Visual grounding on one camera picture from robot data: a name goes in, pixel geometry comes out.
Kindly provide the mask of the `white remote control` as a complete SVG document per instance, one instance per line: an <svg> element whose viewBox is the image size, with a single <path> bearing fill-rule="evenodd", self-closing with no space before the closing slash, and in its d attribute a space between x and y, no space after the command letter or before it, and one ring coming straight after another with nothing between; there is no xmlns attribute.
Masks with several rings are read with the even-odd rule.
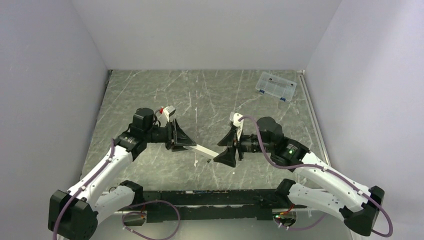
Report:
<svg viewBox="0 0 424 240"><path fill-rule="evenodd" d="M194 146L184 146L185 149L190 150L195 152L196 154L200 154L201 156L209 159L209 160L213 160L215 157L217 157L219 155L219 153L206 148L202 145L194 145Z"/></svg>

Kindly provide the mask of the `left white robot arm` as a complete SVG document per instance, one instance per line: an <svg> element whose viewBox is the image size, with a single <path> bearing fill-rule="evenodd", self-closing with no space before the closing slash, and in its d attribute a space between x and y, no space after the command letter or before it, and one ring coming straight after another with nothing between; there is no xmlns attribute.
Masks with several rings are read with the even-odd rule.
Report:
<svg viewBox="0 0 424 240"><path fill-rule="evenodd" d="M171 119L175 108L160 110L138 108L127 129L113 138L108 152L100 162L68 190L57 190L49 200L48 229L54 240L88 240L98 225L122 208L137 210L150 204L172 203L166 200L147 201L144 188L130 180L121 182L108 194L107 185L132 164L148 144L164 144L173 152L196 147L197 143Z"/></svg>

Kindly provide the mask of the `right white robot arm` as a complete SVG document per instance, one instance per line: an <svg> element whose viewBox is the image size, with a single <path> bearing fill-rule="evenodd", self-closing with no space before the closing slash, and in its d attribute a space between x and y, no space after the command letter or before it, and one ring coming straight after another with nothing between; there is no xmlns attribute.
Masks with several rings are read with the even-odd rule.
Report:
<svg viewBox="0 0 424 240"><path fill-rule="evenodd" d="M214 162L234 168L244 153L261 153L273 167L301 175L323 188L311 189L285 178L274 191L280 207L312 207L338 218L361 236L377 233L375 222L379 213L384 213L382 188L367 187L347 178L308 147L284 136L282 126L270 116L254 122L255 133L243 134L245 119L246 116L233 115L229 132L218 142L225 150L213 158Z"/></svg>

